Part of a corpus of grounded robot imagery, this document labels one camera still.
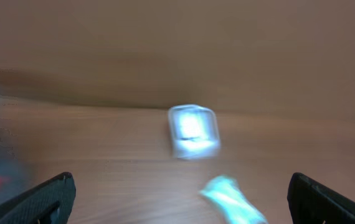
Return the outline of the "teal wet wipes pack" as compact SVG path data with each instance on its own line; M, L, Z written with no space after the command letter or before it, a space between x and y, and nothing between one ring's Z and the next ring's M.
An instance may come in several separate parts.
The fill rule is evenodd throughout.
M240 191L237 181L220 175L210 180L199 194L210 201L230 224L268 223Z

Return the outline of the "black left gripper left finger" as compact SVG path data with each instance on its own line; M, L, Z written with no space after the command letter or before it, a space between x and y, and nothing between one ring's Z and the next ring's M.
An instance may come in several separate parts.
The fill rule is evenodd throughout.
M0 224L66 224L75 196L73 175L60 173L0 204Z

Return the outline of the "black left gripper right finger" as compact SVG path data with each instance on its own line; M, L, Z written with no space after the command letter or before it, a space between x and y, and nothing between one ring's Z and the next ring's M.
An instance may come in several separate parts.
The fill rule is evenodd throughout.
M288 187L293 224L355 224L355 202L295 172Z

